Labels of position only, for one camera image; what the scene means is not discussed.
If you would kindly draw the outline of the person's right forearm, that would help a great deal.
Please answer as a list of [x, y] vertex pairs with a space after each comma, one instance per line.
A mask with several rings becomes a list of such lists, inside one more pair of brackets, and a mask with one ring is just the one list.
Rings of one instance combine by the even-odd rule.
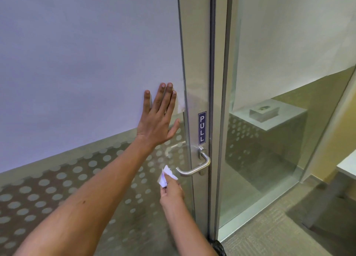
[[217, 256], [183, 201], [164, 204], [163, 210], [180, 256]]

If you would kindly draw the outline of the fixed glass wall panel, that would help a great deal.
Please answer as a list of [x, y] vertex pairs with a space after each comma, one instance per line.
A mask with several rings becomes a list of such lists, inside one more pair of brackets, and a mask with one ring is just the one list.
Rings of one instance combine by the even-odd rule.
[[[309, 175], [356, 70], [356, 0], [238, 0], [230, 31], [220, 241]], [[249, 109], [280, 107], [263, 123]]]

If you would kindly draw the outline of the person's left hand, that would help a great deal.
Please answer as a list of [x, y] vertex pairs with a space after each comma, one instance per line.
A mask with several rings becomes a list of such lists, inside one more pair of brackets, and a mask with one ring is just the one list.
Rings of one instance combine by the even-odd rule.
[[166, 112], [161, 112], [161, 103], [167, 84], [161, 83], [149, 112], [143, 112], [137, 127], [136, 140], [147, 150], [152, 151], [156, 146], [166, 142], [177, 93], [173, 95]]

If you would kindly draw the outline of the white tissue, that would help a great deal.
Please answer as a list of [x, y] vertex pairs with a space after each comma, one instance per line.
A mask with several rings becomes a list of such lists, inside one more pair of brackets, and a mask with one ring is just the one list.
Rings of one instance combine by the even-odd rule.
[[168, 167], [168, 165], [165, 165], [165, 167], [162, 169], [162, 173], [159, 176], [157, 182], [162, 188], [167, 187], [167, 180], [166, 180], [166, 175], [170, 176], [174, 180], [178, 180], [178, 178], [173, 174], [172, 170]]

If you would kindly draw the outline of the person's right hand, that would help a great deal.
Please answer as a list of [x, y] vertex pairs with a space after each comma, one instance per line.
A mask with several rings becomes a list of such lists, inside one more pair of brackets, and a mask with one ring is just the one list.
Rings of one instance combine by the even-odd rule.
[[165, 212], [185, 205], [184, 192], [178, 181], [168, 183], [166, 188], [160, 187], [160, 194], [160, 204]]

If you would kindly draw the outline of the white tissue box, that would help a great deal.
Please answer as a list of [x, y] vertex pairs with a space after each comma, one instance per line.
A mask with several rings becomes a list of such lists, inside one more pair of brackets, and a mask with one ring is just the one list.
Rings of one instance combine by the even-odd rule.
[[249, 109], [249, 117], [257, 122], [263, 123], [279, 115], [280, 107], [272, 104], [256, 105]]

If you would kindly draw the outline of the person's left forearm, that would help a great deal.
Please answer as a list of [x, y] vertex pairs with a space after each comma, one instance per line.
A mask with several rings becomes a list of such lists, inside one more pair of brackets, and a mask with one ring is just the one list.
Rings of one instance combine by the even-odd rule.
[[137, 171], [157, 145], [153, 136], [138, 135], [43, 220], [13, 256], [93, 256]]

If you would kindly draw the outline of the grey metal door frame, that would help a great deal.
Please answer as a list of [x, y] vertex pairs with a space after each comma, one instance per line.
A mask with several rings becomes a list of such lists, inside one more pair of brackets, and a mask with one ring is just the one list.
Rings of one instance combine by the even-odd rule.
[[219, 192], [221, 161], [223, 155], [223, 131], [228, 86], [230, 31], [235, 29], [238, 0], [211, 0], [210, 4], [210, 68], [209, 68], [209, 155], [208, 170], [209, 239], [215, 240], [219, 228]]

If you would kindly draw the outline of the frosted dotted glass door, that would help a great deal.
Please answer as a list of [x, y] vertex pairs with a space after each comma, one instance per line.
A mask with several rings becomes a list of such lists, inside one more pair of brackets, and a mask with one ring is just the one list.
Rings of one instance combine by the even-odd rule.
[[[95, 256], [178, 256], [159, 203], [165, 165], [208, 230], [211, 0], [0, 0], [0, 256], [134, 141], [144, 91], [177, 92], [170, 126], [136, 173]], [[207, 139], [198, 145], [198, 114]]]

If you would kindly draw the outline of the blue door sign sticker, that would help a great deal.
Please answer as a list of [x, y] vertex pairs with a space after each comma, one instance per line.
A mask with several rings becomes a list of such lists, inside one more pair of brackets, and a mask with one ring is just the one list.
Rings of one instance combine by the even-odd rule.
[[198, 114], [198, 145], [202, 145], [207, 139], [207, 112]]

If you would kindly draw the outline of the black shoe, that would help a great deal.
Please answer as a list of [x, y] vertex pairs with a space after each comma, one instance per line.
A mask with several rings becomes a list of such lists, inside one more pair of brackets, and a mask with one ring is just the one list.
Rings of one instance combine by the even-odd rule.
[[217, 256], [226, 256], [225, 249], [218, 240], [208, 240], [208, 242], [216, 252]]

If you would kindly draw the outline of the white table top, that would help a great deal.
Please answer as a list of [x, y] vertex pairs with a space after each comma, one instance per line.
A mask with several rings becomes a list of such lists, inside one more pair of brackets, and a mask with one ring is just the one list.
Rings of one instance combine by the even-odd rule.
[[343, 159], [336, 169], [346, 176], [356, 180], [356, 150]]

